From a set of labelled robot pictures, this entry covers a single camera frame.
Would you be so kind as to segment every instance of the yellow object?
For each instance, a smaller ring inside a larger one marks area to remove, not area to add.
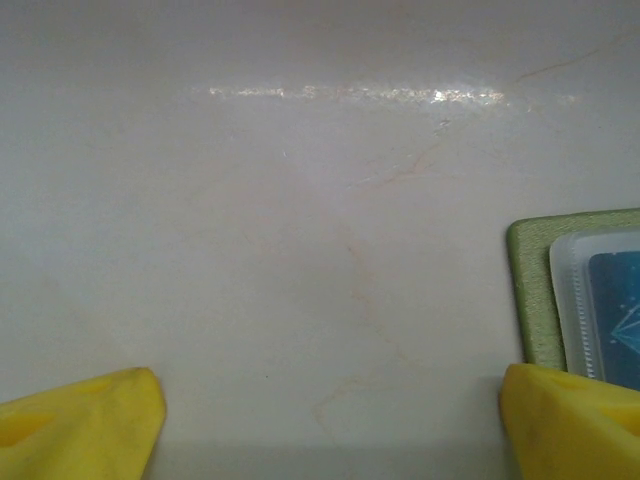
[[[1,404],[0,479],[137,480],[165,411],[148,368]]]
[[[524,480],[640,479],[640,392],[512,365],[500,408]]]

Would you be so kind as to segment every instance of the plastic case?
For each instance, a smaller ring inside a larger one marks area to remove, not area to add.
[[[640,228],[565,235],[550,263],[569,372],[640,390]]]

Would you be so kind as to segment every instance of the green mat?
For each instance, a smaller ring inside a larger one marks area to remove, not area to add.
[[[509,228],[509,261],[527,362],[566,370],[551,285],[551,244],[567,233],[632,226],[640,226],[640,209],[531,218],[520,220]]]

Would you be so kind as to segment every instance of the blue package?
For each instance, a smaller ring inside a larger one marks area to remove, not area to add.
[[[640,251],[594,255],[588,275],[604,378],[640,390]]]

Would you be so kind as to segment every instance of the marble countertop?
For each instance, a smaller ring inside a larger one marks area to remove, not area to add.
[[[635,2],[48,3],[0,6],[0,401],[149,365],[152,480],[509,478],[505,231],[639,205]]]

